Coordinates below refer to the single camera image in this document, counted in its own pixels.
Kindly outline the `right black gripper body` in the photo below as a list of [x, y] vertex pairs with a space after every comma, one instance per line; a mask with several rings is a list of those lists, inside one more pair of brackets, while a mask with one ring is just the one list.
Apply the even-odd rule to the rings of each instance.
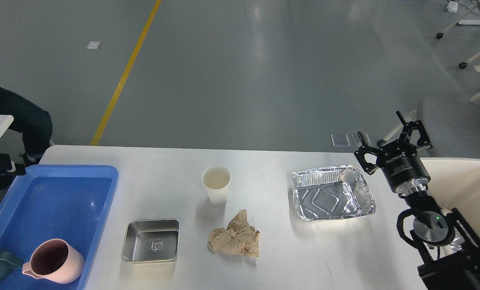
[[417, 156], [417, 147], [405, 141], [392, 141], [381, 148], [377, 165], [395, 193], [407, 193], [413, 187], [426, 186], [431, 180]]

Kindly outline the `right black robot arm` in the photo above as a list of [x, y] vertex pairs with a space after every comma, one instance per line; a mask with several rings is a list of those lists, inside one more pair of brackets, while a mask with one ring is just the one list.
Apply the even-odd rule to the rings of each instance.
[[378, 169], [393, 193], [409, 206], [396, 222], [401, 239], [415, 248], [422, 265], [418, 275], [428, 290], [480, 290], [480, 237], [457, 208], [444, 213], [428, 191], [431, 176], [418, 150], [432, 147], [420, 120], [407, 121], [400, 111], [399, 137], [370, 146], [362, 132], [354, 156], [367, 174]]

